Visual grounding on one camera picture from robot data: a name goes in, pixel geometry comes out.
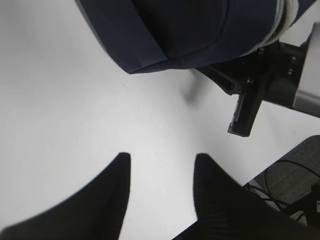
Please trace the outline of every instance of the white rope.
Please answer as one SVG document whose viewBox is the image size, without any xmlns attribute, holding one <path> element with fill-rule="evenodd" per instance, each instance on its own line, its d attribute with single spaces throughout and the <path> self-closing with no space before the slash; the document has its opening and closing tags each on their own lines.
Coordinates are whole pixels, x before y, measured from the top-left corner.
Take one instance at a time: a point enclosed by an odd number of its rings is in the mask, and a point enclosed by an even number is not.
<svg viewBox="0 0 320 240">
<path fill-rule="evenodd" d="M 277 11 L 273 26 L 267 36 L 253 49 L 244 55 L 250 54 L 261 47 L 273 44 L 294 23 L 299 11 L 299 0 L 278 0 Z"/>
</svg>

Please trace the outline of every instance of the black cable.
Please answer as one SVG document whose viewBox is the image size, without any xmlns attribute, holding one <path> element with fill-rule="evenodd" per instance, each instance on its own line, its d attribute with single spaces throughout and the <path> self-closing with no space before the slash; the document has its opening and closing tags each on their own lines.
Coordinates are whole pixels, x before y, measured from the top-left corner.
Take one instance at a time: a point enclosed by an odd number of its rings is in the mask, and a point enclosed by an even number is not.
<svg viewBox="0 0 320 240">
<path fill-rule="evenodd" d="M 271 197 L 270 194 L 269 194 L 267 191 L 263 190 L 263 189 L 260 188 L 260 187 L 251 185 L 251 184 L 249 184 L 249 183 L 247 184 L 247 186 L 249 186 L 251 189 L 254 189 L 254 190 L 257 190 L 257 191 L 263 193 L 264 195 L 266 195 L 266 196 L 268 197 L 268 198 L 266 198 L 266 199 L 270 199 L 270 201 L 274 202 L 274 204 L 275 204 L 280 210 L 282 209 L 281 205 L 279 204 L 279 201 L 278 201 L 277 199 L 274 199 L 273 197 Z M 285 205 L 285 206 L 289 206 L 289 204 L 286 203 L 286 202 L 284 202 L 284 201 L 282 201 L 282 203 L 283 203 L 283 205 Z"/>
<path fill-rule="evenodd" d="M 320 178 L 320 174 L 316 173 L 315 171 L 313 171 L 312 169 L 308 168 L 307 166 L 302 165 L 301 163 L 298 163 L 298 162 L 295 162 L 295 161 L 290 161 L 290 160 L 278 160 L 278 161 L 275 162 L 275 164 L 277 164 L 277 163 L 289 163 L 289 164 L 297 165 L 297 166 L 309 171 L 310 173 L 312 173 L 313 175 L 317 176 L 318 178 Z"/>
<path fill-rule="evenodd" d="M 318 178 L 320 178 L 320 174 L 316 173 L 315 171 L 313 171 L 312 169 L 308 168 L 307 166 L 305 166 L 305 165 L 303 165 L 303 164 L 301 164 L 301 163 L 298 163 L 298 162 L 295 162 L 295 161 L 290 161 L 290 160 L 282 160 L 282 159 L 280 159 L 280 160 L 278 160 L 278 161 L 275 162 L 275 164 L 278 164 L 278 163 L 294 164 L 294 165 L 296 165 L 296 166 L 299 166 L 299 167 L 301 167 L 301 168 L 309 171 L 309 172 L 312 173 L 313 175 L 315 175 L 315 176 L 317 176 Z M 264 171 L 264 183 L 265 183 L 265 187 L 266 187 L 266 189 L 267 189 L 267 192 L 269 193 L 270 199 L 276 200 L 276 199 L 274 198 L 274 196 L 272 195 L 271 190 L 270 190 L 270 188 L 269 188 L 268 177 L 267 177 L 268 170 L 269 170 L 269 168 L 267 168 L 267 169 Z"/>
<path fill-rule="evenodd" d="M 251 194 L 256 196 L 258 199 L 263 200 L 265 202 L 274 202 L 274 203 L 277 202 L 279 204 L 285 205 L 286 207 L 290 206 L 290 204 L 288 204 L 288 203 L 286 203 L 284 201 L 280 201 L 280 200 L 277 200 L 277 199 L 271 199 L 271 198 L 263 198 L 263 197 L 261 197 L 259 194 L 255 193 L 255 192 L 251 192 Z"/>
</svg>

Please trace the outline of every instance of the gray metal part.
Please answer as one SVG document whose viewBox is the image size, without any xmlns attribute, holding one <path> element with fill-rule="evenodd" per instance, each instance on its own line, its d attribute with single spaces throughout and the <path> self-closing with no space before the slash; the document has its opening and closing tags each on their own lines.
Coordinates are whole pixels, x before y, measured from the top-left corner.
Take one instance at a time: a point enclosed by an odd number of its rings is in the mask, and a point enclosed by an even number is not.
<svg viewBox="0 0 320 240">
<path fill-rule="evenodd" d="M 293 108 L 320 118 L 320 22 L 312 30 Z"/>
</svg>

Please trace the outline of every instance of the white surface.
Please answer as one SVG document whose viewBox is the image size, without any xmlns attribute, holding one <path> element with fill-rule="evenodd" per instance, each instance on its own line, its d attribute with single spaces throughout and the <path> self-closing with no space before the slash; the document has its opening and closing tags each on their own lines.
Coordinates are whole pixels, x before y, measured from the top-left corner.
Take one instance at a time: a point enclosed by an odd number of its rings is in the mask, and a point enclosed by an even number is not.
<svg viewBox="0 0 320 240">
<path fill-rule="evenodd" d="M 320 23 L 312 30 L 298 90 L 293 107 L 320 118 Z"/>
<path fill-rule="evenodd" d="M 320 134 L 320 119 L 267 103 L 251 137 L 228 134 L 236 96 L 186 70 L 127 75 L 72 0 L 2 0 L 0 33 L 0 229 L 60 203 L 124 151 L 132 177 L 120 239 L 172 239 L 196 220 L 197 153 L 244 184 Z M 192 106 L 194 77 L 206 88 Z"/>
</svg>

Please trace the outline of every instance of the black object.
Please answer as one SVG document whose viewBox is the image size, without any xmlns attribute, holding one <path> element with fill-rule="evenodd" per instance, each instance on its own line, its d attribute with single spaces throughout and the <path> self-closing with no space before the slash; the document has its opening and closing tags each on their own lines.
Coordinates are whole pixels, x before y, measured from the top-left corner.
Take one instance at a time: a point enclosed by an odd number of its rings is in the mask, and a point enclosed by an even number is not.
<svg viewBox="0 0 320 240">
<path fill-rule="evenodd" d="M 120 153 L 79 192 L 6 228 L 0 240 L 117 240 L 129 200 L 130 168 L 130 155 Z"/>
<path fill-rule="evenodd" d="M 281 200 L 278 200 L 278 199 L 275 199 L 271 194 L 270 192 L 267 192 L 265 191 L 264 189 L 260 188 L 260 187 L 257 187 L 257 186 L 254 186 L 254 185 L 251 185 L 249 183 L 247 183 L 245 185 L 247 188 L 248 188 L 248 191 L 254 195 L 255 197 L 257 197 L 258 199 L 261 199 L 265 202 L 273 202 L 280 210 L 282 209 L 281 205 L 284 205 L 284 206 L 290 206 L 290 204 L 284 202 L 284 201 L 281 201 Z M 266 195 L 268 198 L 262 198 L 259 194 L 256 194 L 255 192 L 252 192 L 251 189 L 253 190 L 257 190 L 258 192 L 260 193 L 263 193 L 264 195 Z"/>
<path fill-rule="evenodd" d="M 318 240 L 305 227 L 254 198 L 207 154 L 196 157 L 193 198 L 197 222 L 174 240 Z"/>
<path fill-rule="evenodd" d="M 304 140 L 255 180 L 271 199 L 285 201 L 282 211 L 291 216 L 303 211 L 306 224 L 320 229 L 320 136 Z"/>
<path fill-rule="evenodd" d="M 320 212 L 318 212 L 317 204 L 319 201 L 320 185 L 315 184 L 311 188 L 311 193 L 286 207 L 282 212 L 288 216 L 291 216 L 302 211 L 308 226 L 320 229 Z"/>
<path fill-rule="evenodd" d="M 248 137 L 262 101 L 293 109 L 307 48 L 276 42 L 235 60 L 197 68 L 228 95 L 239 95 L 229 133 Z"/>
</svg>

